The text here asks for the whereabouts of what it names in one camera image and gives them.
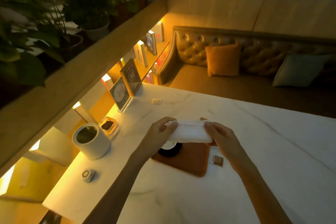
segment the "marble tabletop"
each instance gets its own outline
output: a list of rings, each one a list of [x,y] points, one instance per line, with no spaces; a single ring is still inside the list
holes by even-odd
[[[152,99],[162,99],[152,105]],[[120,132],[102,158],[79,153],[43,205],[82,223],[120,173],[150,125],[178,120],[217,121],[241,145],[293,223],[336,220],[336,119],[144,83],[124,113],[108,116]],[[211,147],[210,156],[222,156]],[[90,183],[84,169],[97,171]],[[141,169],[118,223],[259,223],[247,192],[224,158],[196,177],[149,159]]]

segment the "white napkin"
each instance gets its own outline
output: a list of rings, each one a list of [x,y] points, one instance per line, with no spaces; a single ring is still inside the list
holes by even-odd
[[[178,127],[168,141],[177,143],[211,143],[212,138],[205,131],[204,123],[208,120],[178,120]]]

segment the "throw pillow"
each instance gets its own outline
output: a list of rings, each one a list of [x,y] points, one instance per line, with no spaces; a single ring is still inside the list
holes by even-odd
[[[205,53],[208,63],[208,76],[239,74],[240,44],[222,46],[206,46]]]
[[[273,86],[308,87],[323,69],[329,55],[291,54],[277,72]]]

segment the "wooden tray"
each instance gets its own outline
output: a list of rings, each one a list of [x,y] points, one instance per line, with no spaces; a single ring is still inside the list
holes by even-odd
[[[152,159],[202,177],[207,172],[209,151],[210,147],[204,143],[183,143],[180,152],[174,157],[164,157],[157,152]]]

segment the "hand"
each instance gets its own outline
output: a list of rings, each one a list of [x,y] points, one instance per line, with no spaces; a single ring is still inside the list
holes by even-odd
[[[213,138],[212,143],[207,145],[217,146],[235,171],[254,166],[232,129],[217,122],[205,122],[204,128]]]
[[[141,156],[144,161],[147,161],[167,142],[168,137],[175,131],[178,123],[173,122],[167,127],[168,121],[175,121],[171,117],[164,117],[157,122],[154,122],[140,145],[135,150],[135,153]]]

